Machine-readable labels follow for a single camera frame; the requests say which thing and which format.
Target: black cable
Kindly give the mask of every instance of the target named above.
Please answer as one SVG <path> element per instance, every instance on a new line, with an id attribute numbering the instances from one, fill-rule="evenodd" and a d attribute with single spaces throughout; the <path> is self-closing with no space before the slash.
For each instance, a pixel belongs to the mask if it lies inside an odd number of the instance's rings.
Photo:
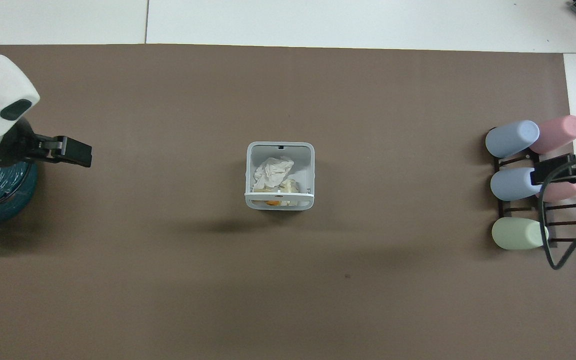
<path id="1" fill-rule="evenodd" d="M 539 228 L 541 231 L 541 241 L 543 243 L 543 248 L 546 253 L 546 259 L 548 260 L 548 264 L 554 270 L 561 269 L 566 261 L 569 259 L 570 255 L 576 248 L 576 237 L 570 244 L 570 246 L 566 249 L 566 252 L 563 254 L 561 259 L 557 262 L 557 264 L 553 261 L 553 255 L 551 254 L 551 248 L 548 244 L 548 238 L 546 237 L 546 209 L 544 207 L 544 193 L 546 192 L 546 187 L 550 184 L 556 176 L 558 176 L 562 171 L 566 171 L 569 167 L 576 165 L 576 159 L 566 162 L 561 166 L 558 166 L 553 171 L 551 171 L 546 178 L 544 178 L 543 183 L 541 185 L 541 190 L 539 191 L 539 198 L 537 199 L 537 212 L 539 214 Z"/>

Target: pastel cup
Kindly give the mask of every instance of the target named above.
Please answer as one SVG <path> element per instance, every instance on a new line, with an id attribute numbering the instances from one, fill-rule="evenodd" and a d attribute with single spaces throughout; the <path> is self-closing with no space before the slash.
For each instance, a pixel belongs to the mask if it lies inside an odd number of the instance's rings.
<path id="1" fill-rule="evenodd" d="M 486 148 L 493 157 L 507 158 L 533 145 L 540 128 L 530 120 L 521 120 L 496 127 L 486 134 Z"/>
<path id="2" fill-rule="evenodd" d="M 550 153 L 576 139 L 576 116 L 566 115 L 539 124 L 539 138 L 530 150 L 538 154 Z"/>
<path id="3" fill-rule="evenodd" d="M 497 171 L 490 179 L 490 190 L 496 198 L 503 201 L 514 201 L 537 194 L 541 185 L 533 185 L 530 173 L 531 167 L 508 168 Z"/>
<path id="4" fill-rule="evenodd" d="M 540 224 L 534 219 L 500 218 L 492 225 L 492 239 L 499 248 L 506 250 L 528 250 L 544 244 Z"/>
<path id="5" fill-rule="evenodd" d="M 570 199 L 574 196 L 576 196 L 576 183 L 551 182 L 543 193 L 543 200 L 546 203 L 555 203 L 556 201 Z"/>

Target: pink cup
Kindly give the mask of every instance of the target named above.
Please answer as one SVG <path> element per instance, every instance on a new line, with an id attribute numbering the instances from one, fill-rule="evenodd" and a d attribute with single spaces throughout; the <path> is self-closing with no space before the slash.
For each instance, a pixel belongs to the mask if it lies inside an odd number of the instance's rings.
<path id="1" fill-rule="evenodd" d="M 546 203 L 554 203 L 576 196 L 576 183 L 571 182 L 551 182 L 546 187 L 543 194 L 543 200 Z"/>
<path id="2" fill-rule="evenodd" d="M 530 149 L 538 154 L 550 153 L 576 139 L 576 116 L 566 115 L 539 124 L 539 138 Z"/>

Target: crumpled tissue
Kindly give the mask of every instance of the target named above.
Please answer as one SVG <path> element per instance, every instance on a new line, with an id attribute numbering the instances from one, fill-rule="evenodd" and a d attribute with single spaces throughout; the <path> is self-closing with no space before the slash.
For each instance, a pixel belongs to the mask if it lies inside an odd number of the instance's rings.
<path id="1" fill-rule="evenodd" d="M 253 177 L 256 181 L 254 189 L 278 187 L 288 176 L 294 164 L 295 162 L 289 157 L 282 156 L 279 159 L 269 157 L 254 171 Z"/>

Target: green cup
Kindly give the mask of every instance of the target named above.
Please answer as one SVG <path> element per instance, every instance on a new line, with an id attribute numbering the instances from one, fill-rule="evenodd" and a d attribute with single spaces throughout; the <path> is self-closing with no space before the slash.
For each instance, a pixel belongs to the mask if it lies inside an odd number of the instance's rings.
<path id="1" fill-rule="evenodd" d="M 499 248 L 506 250 L 534 249 L 544 244 L 539 221 L 527 218 L 498 219 L 492 225 L 492 239 Z"/>

